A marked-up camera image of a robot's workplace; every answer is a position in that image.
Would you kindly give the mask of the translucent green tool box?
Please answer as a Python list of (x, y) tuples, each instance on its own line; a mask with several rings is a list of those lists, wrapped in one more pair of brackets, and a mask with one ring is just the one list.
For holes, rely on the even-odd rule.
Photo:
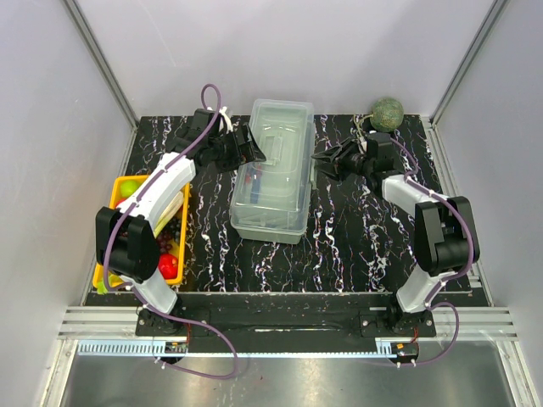
[[(297, 244), (305, 235), (314, 181), (316, 127), (312, 103), (258, 99), (249, 126), (266, 162), (238, 169), (230, 222), (243, 239)], [(263, 170), (258, 204), (244, 184), (248, 168)]]

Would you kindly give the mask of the blue red screwdriver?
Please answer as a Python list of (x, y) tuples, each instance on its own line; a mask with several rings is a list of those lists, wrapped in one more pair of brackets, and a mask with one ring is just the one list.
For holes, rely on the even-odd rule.
[(252, 204), (258, 204), (260, 201), (262, 176), (263, 176), (263, 170), (259, 165), (254, 166), (251, 169), (251, 175), (250, 175), (251, 188), (250, 188), (249, 201)]

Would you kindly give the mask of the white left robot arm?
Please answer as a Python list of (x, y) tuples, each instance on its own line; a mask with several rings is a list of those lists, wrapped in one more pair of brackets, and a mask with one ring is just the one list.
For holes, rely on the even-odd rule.
[(181, 300), (160, 272), (156, 236), (173, 216), (176, 197), (199, 170), (212, 164), (226, 172), (265, 159), (248, 124), (234, 128), (226, 109), (197, 109), (143, 184), (120, 205), (97, 212), (96, 257), (105, 288), (112, 288), (110, 275), (118, 276), (156, 313), (158, 329), (178, 333), (184, 323)]

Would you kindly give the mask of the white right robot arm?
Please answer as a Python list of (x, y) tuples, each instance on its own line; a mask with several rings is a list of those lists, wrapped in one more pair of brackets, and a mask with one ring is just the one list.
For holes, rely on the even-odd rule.
[(469, 200), (436, 193), (415, 181), (412, 171), (400, 171), (395, 160), (400, 147), (389, 133), (365, 133), (313, 158), (317, 170), (335, 181), (350, 175), (363, 177), (374, 195), (414, 219), (416, 266), (390, 300), (383, 318), (388, 330), (403, 336), (425, 320), (448, 282), (471, 270), (480, 248)]

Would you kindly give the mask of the green melon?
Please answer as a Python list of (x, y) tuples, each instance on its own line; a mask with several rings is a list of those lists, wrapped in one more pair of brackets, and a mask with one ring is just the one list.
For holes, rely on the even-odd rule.
[(370, 123), (374, 130), (380, 132), (392, 132), (403, 122), (404, 108), (395, 98), (380, 98), (372, 106)]

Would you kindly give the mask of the white green leek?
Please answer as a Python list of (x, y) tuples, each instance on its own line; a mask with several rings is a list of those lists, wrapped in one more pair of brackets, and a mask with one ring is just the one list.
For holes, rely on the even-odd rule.
[(187, 194), (184, 191), (180, 191), (166, 206), (166, 209), (159, 217), (157, 225), (154, 227), (155, 237), (157, 237), (171, 221), (176, 223), (175, 233), (179, 233), (180, 237), (185, 233), (188, 206), (186, 199)]

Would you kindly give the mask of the dark purple grapes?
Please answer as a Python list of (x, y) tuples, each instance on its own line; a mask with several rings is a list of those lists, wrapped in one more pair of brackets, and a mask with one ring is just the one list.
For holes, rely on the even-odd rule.
[(183, 233), (183, 220), (180, 215), (173, 216), (162, 228), (156, 237), (162, 254), (172, 254), (179, 257), (184, 248), (185, 235)]

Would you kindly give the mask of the yellow plastic bin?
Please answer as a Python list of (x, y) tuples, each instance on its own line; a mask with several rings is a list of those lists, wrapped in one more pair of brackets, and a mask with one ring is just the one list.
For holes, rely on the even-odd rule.
[[(122, 176), (115, 180), (110, 197), (109, 206), (103, 207), (96, 216), (96, 243), (97, 265), (95, 267), (92, 284), (100, 294), (114, 292), (128, 285), (126, 277), (143, 283), (151, 276), (164, 278), (159, 269), (159, 259), (162, 253), (154, 236), (153, 223), (145, 220), (137, 210), (142, 203), (136, 201), (137, 191), (133, 193), (119, 207), (114, 208), (121, 197), (119, 187), (123, 181), (135, 180), (141, 185), (148, 180), (148, 176)], [(180, 191), (187, 194), (186, 203), (190, 195), (190, 185), (186, 184), (174, 193)], [(182, 282), (184, 268), (184, 248), (178, 259), (178, 274), (175, 279), (165, 280), (174, 286)]]

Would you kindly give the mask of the green pepper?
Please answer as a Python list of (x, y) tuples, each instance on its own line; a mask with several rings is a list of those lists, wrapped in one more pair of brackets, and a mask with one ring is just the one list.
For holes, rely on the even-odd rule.
[(119, 187), (119, 194), (121, 198), (129, 198), (133, 193), (135, 193), (141, 183), (135, 180), (123, 181)]

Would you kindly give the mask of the red apple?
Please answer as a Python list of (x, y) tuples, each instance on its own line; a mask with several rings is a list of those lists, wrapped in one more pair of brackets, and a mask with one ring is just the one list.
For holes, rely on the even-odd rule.
[(175, 279), (178, 274), (178, 259), (173, 254), (160, 255), (158, 269), (166, 280)]

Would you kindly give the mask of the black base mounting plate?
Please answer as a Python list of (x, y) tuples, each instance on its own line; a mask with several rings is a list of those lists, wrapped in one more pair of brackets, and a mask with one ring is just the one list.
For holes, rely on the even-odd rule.
[(425, 314), (391, 329), (380, 293), (183, 293), (179, 316), (224, 333), (239, 353), (355, 353), (378, 338), (433, 338)]

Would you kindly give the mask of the left aluminium frame post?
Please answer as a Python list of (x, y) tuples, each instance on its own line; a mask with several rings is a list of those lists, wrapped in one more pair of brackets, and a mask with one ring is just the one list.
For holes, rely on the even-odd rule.
[(87, 48), (92, 61), (97, 66), (100, 75), (104, 79), (107, 88), (109, 89), (127, 123), (132, 129), (137, 129), (139, 125), (139, 118), (128, 101), (126, 94), (121, 89), (120, 83), (109, 64), (104, 51), (99, 45), (98, 39), (95, 37), (92, 27), (90, 26), (87, 17), (84, 15), (79, 2), (75, 0), (61, 0), (60, 2), (69, 15), (73, 25)]

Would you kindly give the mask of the aluminium frame post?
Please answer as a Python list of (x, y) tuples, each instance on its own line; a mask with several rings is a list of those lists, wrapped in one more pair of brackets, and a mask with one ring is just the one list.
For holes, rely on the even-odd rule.
[(487, 40), (490, 38), (492, 31), (496, 24), (500, 20), (504, 11), (506, 10), (509, 0), (494, 0), (488, 12), (486, 13), (483, 21), (478, 28), (474, 38), (470, 42), (461, 63), (458, 65), (454, 75), (451, 78), (449, 85), (447, 86), (445, 93), (440, 99), (435, 111), (429, 117), (429, 122), (432, 126), (437, 126), (442, 119), (446, 109), (450, 105), (453, 97), (456, 95), (460, 85), (465, 79), (468, 71), (472, 67), (474, 61), (478, 57), (480, 51), (484, 47)]
[(139, 118), (128, 101), (126, 94), (121, 89), (120, 83), (109, 64), (104, 51), (99, 45), (98, 39), (95, 37), (92, 27), (90, 26), (87, 17), (84, 15), (79, 2), (75, 0), (61, 0), (60, 2), (69, 15), (73, 25), (87, 48), (92, 61), (97, 66), (100, 75), (104, 79), (107, 88), (109, 89), (127, 123), (132, 129), (137, 129), (139, 125)]

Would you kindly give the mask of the right aluminium frame post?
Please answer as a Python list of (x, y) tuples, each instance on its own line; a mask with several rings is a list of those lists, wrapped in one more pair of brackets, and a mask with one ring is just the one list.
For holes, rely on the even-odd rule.
[(478, 28), (474, 38), (470, 42), (461, 63), (458, 65), (454, 75), (451, 78), (449, 85), (447, 86), (445, 93), (440, 99), (435, 111), (429, 117), (429, 122), (432, 126), (437, 126), (442, 119), (446, 109), (450, 105), (453, 97), (456, 95), (460, 85), (465, 79), (468, 71), (472, 67), (474, 61), (478, 57), (480, 51), (484, 47), (487, 40), (490, 38), (492, 31), (496, 24), (500, 20), (504, 11), (506, 10), (509, 0), (494, 0), (488, 12), (486, 13), (483, 21)]

